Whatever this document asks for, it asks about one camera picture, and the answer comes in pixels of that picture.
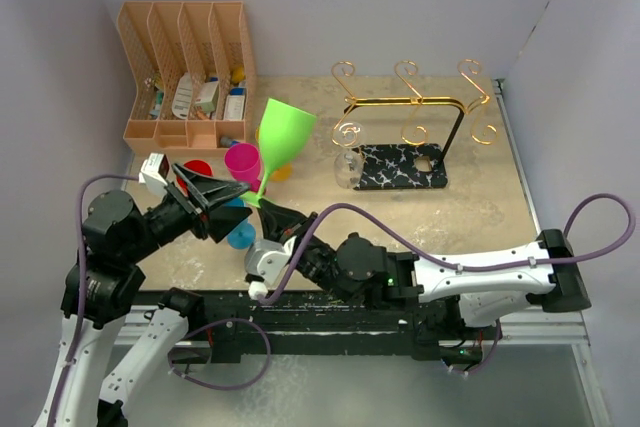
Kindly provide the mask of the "clear glass wine glass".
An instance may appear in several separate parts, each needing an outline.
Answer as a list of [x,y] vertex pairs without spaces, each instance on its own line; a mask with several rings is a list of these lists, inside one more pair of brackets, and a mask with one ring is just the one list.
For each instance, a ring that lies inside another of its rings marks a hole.
[[339,122],[332,131],[332,142],[340,148],[334,160],[336,183],[344,189],[354,189],[364,169],[364,127],[358,122]]

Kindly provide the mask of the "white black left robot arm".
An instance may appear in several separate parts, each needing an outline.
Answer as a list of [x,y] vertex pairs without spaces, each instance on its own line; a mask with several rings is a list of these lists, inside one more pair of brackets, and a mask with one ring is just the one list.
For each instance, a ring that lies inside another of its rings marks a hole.
[[177,288],[161,298],[146,333],[115,369],[106,367],[145,275],[142,260],[186,232],[221,242],[250,209],[230,201],[246,182],[220,180],[180,164],[171,166],[187,189],[163,185],[161,202],[141,211],[124,190],[79,203],[77,261],[65,280],[59,353],[39,426],[124,426],[130,401],[182,338],[206,325],[202,296]]

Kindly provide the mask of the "blue plastic wine glass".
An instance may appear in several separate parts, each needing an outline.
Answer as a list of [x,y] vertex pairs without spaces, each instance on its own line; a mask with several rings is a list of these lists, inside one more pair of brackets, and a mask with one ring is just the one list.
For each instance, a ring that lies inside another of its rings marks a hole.
[[248,249],[256,238],[256,230],[247,219],[237,225],[226,237],[228,244],[236,250]]

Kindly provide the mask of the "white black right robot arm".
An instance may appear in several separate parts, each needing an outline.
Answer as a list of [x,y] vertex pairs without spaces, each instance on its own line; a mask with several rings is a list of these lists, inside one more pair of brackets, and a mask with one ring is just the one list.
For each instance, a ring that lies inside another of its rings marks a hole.
[[263,235],[244,259],[254,300],[272,293],[290,268],[334,298],[370,310],[454,300],[444,323],[456,338],[530,306],[550,313],[591,306],[572,248],[558,229],[512,249],[436,256],[414,247],[391,252],[356,232],[332,248],[310,232],[324,214],[306,216],[267,200],[258,214]]

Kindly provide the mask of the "yellow plastic wine glass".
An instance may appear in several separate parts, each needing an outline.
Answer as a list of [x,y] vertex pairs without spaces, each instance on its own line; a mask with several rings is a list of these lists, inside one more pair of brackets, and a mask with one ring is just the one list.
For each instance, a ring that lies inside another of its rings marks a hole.
[[[262,155],[262,148],[260,146],[259,138],[260,138],[260,128],[257,127],[255,129],[255,140],[257,143],[258,150]],[[293,166],[291,163],[283,164],[281,167],[279,167],[278,169],[275,169],[271,173],[269,180],[271,182],[284,182],[292,175],[292,171],[293,171]]]

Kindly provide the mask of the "green plastic wine glass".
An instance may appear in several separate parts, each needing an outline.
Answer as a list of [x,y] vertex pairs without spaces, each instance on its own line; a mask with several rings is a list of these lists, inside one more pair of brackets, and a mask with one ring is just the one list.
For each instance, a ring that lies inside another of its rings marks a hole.
[[280,100],[269,98],[259,125],[258,150],[264,167],[257,192],[241,198],[258,208],[272,174],[292,162],[311,137],[317,117]]

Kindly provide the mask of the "magenta plastic wine glass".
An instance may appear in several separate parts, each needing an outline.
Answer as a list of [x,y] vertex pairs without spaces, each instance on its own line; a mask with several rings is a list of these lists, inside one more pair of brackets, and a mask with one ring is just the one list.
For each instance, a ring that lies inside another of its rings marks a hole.
[[258,149],[249,143],[233,144],[224,156],[224,163],[232,178],[246,182],[256,192],[260,186],[261,159]]

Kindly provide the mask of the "red plastic wine glass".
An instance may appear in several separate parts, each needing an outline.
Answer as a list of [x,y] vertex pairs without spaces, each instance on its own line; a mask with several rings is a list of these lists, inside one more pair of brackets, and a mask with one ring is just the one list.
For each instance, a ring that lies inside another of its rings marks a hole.
[[[213,169],[204,160],[200,160],[200,159],[189,160],[189,161],[185,162],[183,164],[183,166],[186,169],[191,170],[191,171],[196,172],[196,173],[201,174],[201,175],[211,176],[213,174]],[[176,178],[176,182],[177,182],[178,186],[180,187],[180,189],[184,193],[187,193],[187,186],[186,186],[185,182],[179,177]]]

